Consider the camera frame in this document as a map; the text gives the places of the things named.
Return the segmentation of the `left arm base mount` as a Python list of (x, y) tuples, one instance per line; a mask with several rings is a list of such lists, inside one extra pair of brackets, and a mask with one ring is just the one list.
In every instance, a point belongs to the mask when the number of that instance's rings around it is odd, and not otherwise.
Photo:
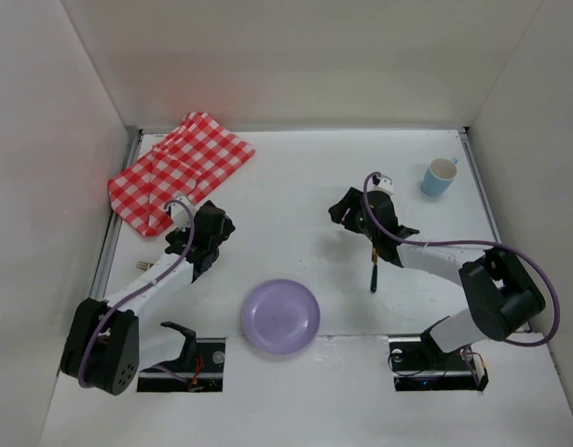
[(165, 321), (140, 352), (139, 393), (220, 393), (224, 385), (226, 339), (200, 338)]

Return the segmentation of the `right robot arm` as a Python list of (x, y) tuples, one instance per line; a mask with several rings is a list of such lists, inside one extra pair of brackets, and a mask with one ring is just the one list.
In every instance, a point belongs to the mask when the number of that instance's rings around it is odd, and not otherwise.
[(467, 308), (420, 334), (418, 351), (429, 363), (462, 347), (489, 339), (505, 342), (546, 306), (539, 288), (518, 256), (500, 245), (439, 246), (399, 223), (388, 193), (349, 188), (328, 209), (333, 223), (366, 236), (375, 256), (400, 268), (426, 272), (458, 285)]

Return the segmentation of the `blue ceramic mug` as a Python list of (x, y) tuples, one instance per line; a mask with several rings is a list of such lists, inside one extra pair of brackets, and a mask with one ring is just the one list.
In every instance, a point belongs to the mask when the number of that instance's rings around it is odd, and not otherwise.
[(422, 192), (431, 197), (442, 195), (457, 177), (456, 158), (437, 158), (430, 162), (422, 184)]

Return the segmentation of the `knife with black handle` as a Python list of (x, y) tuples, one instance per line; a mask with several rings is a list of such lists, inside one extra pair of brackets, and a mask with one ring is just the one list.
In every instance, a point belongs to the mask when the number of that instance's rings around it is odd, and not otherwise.
[(371, 275), (371, 283), (370, 283), (370, 292), (376, 293), (377, 285), (378, 285), (378, 253), (375, 248), (372, 248), (371, 253), (371, 260), (373, 263), (372, 267), (372, 275)]

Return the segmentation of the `purple plastic plate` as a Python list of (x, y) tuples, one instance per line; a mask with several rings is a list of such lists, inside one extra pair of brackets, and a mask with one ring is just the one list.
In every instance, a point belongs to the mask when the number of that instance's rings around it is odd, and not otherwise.
[(276, 278), (253, 288), (243, 303), (240, 320), (253, 347), (269, 355), (291, 356), (315, 340), (321, 309), (305, 285)]

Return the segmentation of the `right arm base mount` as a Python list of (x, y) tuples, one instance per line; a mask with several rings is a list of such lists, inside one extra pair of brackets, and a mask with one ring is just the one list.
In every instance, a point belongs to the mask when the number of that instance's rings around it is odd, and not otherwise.
[(489, 374), (483, 356), (471, 345), (429, 358), (418, 336), (389, 338), (387, 364), (398, 392), (483, 392)]

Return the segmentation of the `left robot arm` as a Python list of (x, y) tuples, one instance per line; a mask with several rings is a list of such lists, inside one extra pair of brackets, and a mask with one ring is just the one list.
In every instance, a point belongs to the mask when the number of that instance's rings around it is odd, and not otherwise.
[(212, 267), (236, 227), (211, 201), (191, 210), (181, 197), (166, 208), (175, 227), (158, 260), (129, 286), (101, 300), (87, 298), (75, 311), (60, 370), (84, 388), (117, 396), (148, 369), (191, 387), (203, 370), (195, 331), (166, 320), (150, 332), (150, 319)]

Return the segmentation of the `fork with black handle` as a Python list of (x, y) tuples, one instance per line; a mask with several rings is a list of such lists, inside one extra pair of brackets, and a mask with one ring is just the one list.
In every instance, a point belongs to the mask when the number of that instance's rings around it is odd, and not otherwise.
[(152, 267), (152, 264), (151, 264), (151, 263), (138, 262), (138, 263), (136, 264), (136, 268), (137, 268), (137, 269), (140, 269), (140, 270), (142, 270), (142, 271), (146, 271), (146, 270), (150, 269), (151, 267)]

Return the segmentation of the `red white checkered cloth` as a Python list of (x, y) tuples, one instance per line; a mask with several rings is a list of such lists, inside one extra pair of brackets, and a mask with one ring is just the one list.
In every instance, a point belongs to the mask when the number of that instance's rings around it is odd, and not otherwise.
[(179, 195), (197, 205), (255, 154), (206, 113), (191, 113), (162, 141), (108, 181), (112, 210), (143, 237), (171, 226), (165, 204)]

